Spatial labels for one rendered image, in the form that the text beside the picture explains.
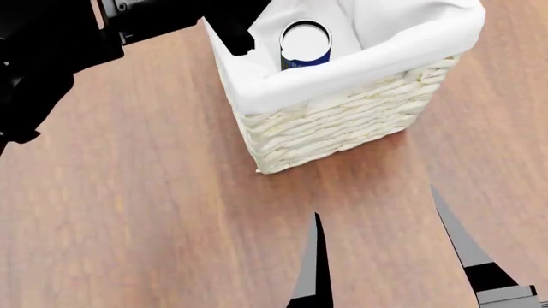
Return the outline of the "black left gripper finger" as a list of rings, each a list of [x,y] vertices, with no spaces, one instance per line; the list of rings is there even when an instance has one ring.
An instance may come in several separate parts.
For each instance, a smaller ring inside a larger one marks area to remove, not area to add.
[[[207,0],[204,17],[232,56],[255,48],[249,27],[271,0]]]

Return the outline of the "blue soup can white lid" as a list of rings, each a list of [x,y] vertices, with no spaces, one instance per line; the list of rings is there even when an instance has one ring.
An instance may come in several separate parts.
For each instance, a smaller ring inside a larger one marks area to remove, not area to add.
[[[321,22],[300,19],[286,25],[278,45],[281,71],[318,66],[331,59],[332,35]]]

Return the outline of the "white woven wicker basket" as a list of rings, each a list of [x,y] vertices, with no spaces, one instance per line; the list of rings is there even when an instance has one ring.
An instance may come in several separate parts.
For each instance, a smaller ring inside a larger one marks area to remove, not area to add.
[[[399,133],[431,102],[460,56],[273,112],[233,112],[261,174],[275,174]]]

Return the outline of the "white cloth basket liner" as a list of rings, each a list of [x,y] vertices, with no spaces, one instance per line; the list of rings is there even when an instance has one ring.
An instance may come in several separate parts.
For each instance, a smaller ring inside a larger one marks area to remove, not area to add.
[[[282,71],[279,37],[300,19],[330,30],[331,59]],[[229,101],[257,115],[456,56],[473,48],[484,22],[480,0],[271,0],[245,56],[231,55],[214,30],[208,36]]]

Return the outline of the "grey black strut with box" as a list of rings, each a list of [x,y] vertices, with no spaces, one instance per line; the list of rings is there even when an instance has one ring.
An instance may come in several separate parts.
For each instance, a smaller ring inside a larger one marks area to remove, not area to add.
[[[462,226],[450,207],[431,187],[438,216],[459,259],[479,308],[548,308],[533,285],[518,284]]]

